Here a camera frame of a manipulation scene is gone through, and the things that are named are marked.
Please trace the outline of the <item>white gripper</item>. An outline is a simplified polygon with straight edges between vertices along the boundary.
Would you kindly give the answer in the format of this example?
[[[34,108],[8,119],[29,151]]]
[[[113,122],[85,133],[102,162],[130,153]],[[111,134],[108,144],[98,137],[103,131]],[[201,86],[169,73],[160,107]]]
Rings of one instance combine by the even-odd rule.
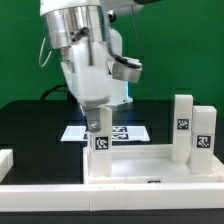
[[[118,106],[128,101],[127,83],[137,83],[142,71],[138,59],[114,60],[104,42],[80,41],[67,49],[61,62],[71,94],[86,111],[88,130],[101,130],[100,105]]]

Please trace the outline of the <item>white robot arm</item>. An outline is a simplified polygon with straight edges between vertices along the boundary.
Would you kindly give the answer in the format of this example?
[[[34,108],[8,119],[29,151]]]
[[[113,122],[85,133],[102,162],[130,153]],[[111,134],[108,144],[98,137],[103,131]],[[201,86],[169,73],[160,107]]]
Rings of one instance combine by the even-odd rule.
[[[122,55],[122,37],[110,23],[159,1],[40,0],[44,43],[59,53],[66,84],[90,132],[112,123],[108,107],[124,99],[125,84],[136,83],[142,72],[139,60]]]

